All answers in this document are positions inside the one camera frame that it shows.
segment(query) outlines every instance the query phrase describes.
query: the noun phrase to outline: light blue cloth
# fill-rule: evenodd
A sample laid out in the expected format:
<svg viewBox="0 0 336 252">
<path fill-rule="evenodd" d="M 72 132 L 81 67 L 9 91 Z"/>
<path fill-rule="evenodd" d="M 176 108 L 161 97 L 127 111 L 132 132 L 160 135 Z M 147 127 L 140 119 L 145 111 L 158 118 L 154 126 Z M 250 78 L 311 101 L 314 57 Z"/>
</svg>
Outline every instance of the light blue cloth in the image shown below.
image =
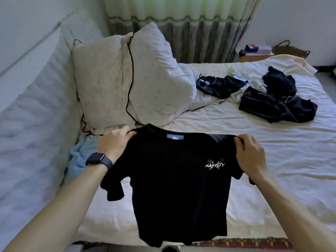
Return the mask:
<svg viewBox="0 0 336 252">
<path fill-rule="evenodd" d="M 99 137 L 99 135 L 79 136 L 78 143 L 70 151 L 72 158 L 68 165 L 68 174 L 65 178 L 66 183 L 71 182 L 82 173 L 86 167 L 86 159 L 92 153 L 97 152 L 97 142 Z"/>
</svg>

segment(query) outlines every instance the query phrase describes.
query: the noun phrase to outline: watch face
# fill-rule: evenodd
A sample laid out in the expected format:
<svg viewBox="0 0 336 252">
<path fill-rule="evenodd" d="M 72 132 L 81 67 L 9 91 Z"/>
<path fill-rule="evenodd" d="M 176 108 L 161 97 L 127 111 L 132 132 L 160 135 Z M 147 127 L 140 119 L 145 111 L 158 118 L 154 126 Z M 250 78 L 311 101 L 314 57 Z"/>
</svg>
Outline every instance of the watch face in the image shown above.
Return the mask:
<svg viewBox="0 0 336 252">
<path fill-rule="evenodd" d="M 103 157 L 103 153 L 93 153 L 89 156 L 86 162 L 89 164 L 98 164 L 103 159 Z"/>
</svg>

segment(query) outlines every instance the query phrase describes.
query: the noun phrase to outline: curtain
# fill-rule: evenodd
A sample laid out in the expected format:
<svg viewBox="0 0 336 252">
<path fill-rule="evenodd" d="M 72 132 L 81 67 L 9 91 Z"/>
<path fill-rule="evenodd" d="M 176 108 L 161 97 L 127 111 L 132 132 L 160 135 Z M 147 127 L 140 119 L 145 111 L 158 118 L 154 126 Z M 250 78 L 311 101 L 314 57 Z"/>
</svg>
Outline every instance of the curtain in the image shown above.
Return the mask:
<svg viewBox="0 0 336 252">
<path fill-rule="evenodd" d="M 105 0 L 113 34 L 156 22 L 181 63 L 231 62 L 262 0 Z"/>
</svg>

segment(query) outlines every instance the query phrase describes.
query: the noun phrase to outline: forearm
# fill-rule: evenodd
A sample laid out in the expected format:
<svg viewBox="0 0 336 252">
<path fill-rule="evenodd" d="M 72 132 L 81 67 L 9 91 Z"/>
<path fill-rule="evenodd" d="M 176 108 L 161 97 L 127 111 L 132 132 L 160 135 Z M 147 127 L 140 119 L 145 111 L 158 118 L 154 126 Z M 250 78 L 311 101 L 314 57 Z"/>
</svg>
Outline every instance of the forearm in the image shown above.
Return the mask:
<svg viewBox="0 0 336 252">
<path fill-rule="evenodd" d="M 267 173 L 255 183 L 296 251 L 336 251 L 336 235 L 286 192 L 274 177 Z"/>
<path fill-rule="evenodd" d="M 64 251 L 106 172 L 104 165 L 88 166 L 22 229 L 4 252 Z"/>
</svg>

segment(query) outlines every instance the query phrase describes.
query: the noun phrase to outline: hand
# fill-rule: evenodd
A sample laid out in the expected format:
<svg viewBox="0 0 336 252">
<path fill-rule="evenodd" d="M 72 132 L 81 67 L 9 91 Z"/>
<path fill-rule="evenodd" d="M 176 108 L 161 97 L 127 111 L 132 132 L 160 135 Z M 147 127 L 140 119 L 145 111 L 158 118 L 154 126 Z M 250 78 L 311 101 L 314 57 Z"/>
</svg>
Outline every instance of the hand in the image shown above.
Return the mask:
<svg viewBox="0 0 336 252">
<path fill-rule="evenodd" d="M 124 126 L 121 129 L 104 134 L 98 140 L 97 151 L 104 153 L 114 164 L 124 152 L 130 138 L 137 134 L 137 132 L 130 132 L 129 130 L 129 126 Z"/>
<path fill-rule="evenodd" d="M 269 173 L 266 165 L 265 150 L 253 136 L 241 134 L 238 137 L 234 138 L 238 164 L 243 172 L 256 183 Z"/>
</svg>

